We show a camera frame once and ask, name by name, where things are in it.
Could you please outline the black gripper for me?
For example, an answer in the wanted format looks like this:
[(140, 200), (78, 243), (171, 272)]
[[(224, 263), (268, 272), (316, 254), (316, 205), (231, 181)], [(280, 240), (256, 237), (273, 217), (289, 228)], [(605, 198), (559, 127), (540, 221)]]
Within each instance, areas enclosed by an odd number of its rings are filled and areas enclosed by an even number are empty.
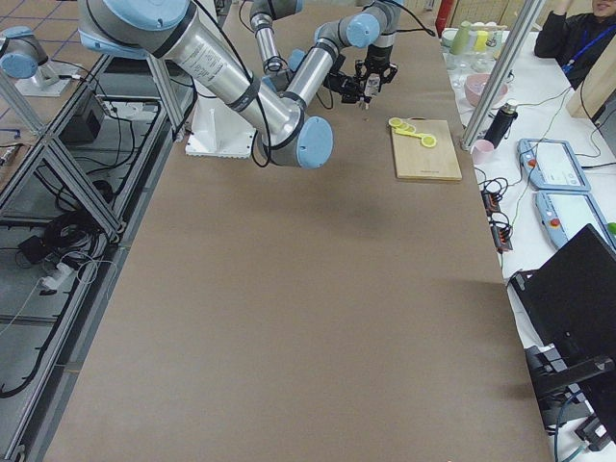
[(333, 92), (339, 93), (342, 96), (343, 104), (354, 104), (363, 100), (364, 91), (362, 89), (362, 67), (364, 62), (356, 60), (354, 63), (355, 73), (350, 76), (343, 73), (341, 70), (346, 57), (339, 55), (328, 74), (323, 80), (323, 85)]
[(390, 61), (392, 51), (392, 45), (384, 47), (369, 45), (363, 61), (361, 79), (367, 80), (374, 74), (381, 82), (391, 82), (397, 74), (397, 66)]

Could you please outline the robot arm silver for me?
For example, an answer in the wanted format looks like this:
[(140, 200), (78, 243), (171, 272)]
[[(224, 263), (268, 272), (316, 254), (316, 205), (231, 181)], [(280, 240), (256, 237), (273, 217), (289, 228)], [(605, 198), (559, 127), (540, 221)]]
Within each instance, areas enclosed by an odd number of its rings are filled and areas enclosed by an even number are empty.
[(298, 61), (283, 60), (275, 44), (273, 21), (302, 10), (300, 1), (255, 1), (249, 20), (254, 32), (264, 73), (274, 88), (290, 98), (308, 105), (325, 86), (337, 92), (350, 104), (370, 102), (365, 84), (359, 74), (347, 76), (336, 66), (344, 61), (341, 51), (347, 47), (364, 48), (378, 36), (378, 24), (363, 13), (347, 16), (320, 26), (315, 43), (306, 54), (299, 53)]
[(384, 70), (401, 4), (374, 1), (321, 25), (285, 90), (273, 90), (247, 70), (230, 41), (202, 23), (194, 1), (81, 1), (78, 9), (78, 31), (88, 49), (176, 63), (256, 129), (266, 160), (319, 168), (330, 157), (333, 132), (325, 119), (308, 116), (306, 107), (346, 47), (367, 49), (369, 71)]

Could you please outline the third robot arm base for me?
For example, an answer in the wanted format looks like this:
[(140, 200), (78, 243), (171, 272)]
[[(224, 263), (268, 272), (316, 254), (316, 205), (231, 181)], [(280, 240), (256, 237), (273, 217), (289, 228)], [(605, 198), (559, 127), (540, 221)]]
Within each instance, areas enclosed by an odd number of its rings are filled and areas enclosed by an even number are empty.
[(17, 81), (15, 85), (24, 96), (59, 97), (68, 86), (27, 26), (1, 32), (1, 70)]

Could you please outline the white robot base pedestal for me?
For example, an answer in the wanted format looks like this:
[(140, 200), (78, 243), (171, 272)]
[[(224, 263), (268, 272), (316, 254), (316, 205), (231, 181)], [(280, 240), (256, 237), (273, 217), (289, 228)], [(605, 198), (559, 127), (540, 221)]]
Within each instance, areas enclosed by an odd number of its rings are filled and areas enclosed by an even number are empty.
[(194, 157), (246, 159), (255, 130), (199, 82), (186, 153)]

